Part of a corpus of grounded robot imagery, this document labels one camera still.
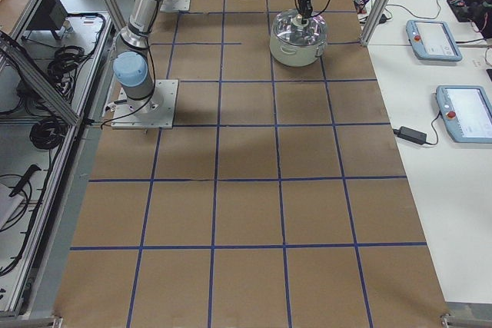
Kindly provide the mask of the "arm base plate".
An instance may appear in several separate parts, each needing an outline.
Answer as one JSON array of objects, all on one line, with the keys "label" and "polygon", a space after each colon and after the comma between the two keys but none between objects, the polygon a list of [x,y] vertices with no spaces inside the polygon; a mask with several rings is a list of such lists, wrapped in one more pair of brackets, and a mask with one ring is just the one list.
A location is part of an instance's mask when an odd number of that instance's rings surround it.
[{"label": "arm base plate", "polygon": [[163,0],[160,12],[188,12],[191,6],[191,0]]},{"label": "arm base plate", "polygon": [[127,98],[124,88],[120,88],[118,99],[124,102],[115,105],[114,116],[107,124],[114,129],[172,129],[177,95],[176,79],[158,79],[149,102],[146,99],[133,101]]}]

